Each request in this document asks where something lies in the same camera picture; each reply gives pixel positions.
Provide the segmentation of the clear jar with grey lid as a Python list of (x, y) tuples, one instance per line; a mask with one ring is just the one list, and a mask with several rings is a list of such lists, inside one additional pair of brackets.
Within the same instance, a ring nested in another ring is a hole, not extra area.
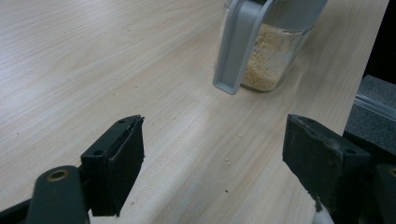
[(242, 80), (248, 60), (263, 24), (287, 31), (305, 31), (305, 42), (327, 2), (328, 0), (226, 0), (214, 86), (229, 94), (235, 94), (243, 87)]

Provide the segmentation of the metal floor rail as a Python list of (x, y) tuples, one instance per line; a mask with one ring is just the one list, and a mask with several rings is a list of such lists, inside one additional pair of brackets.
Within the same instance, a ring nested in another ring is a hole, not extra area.
[(396, 109), (388, 105), (384, 105), (376, 100), (373, 100), (365, 95), (357, 94), (354, 100), (354, 104), (364, 108), (365, 110), (371, 111), (380, 117), (392, 120), (396, 122)]

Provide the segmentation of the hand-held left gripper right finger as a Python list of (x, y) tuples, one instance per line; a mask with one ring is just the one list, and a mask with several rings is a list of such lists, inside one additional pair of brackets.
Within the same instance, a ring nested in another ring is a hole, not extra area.
[(318, 210), (325, 207), (338, 217), (359, 215), (368, 152), (313, 119), (289, 114), (282, 158), (318, 202)]

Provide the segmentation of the clear jar of grains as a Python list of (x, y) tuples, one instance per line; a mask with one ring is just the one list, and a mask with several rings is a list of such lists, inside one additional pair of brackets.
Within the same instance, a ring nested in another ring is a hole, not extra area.
[(250, 54), (242, 86), (254, 91), (276, 89), (304, 37), (305, 31), (287, 31), (263, 24)]

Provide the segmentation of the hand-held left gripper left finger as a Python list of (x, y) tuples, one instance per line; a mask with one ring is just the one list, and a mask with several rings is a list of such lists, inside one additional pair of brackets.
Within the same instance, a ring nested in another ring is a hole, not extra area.
[(145, 158), (143, 122), (140, 115), (116, 121), (80, 156), (84, 191), (95, 217), (120, 214)]

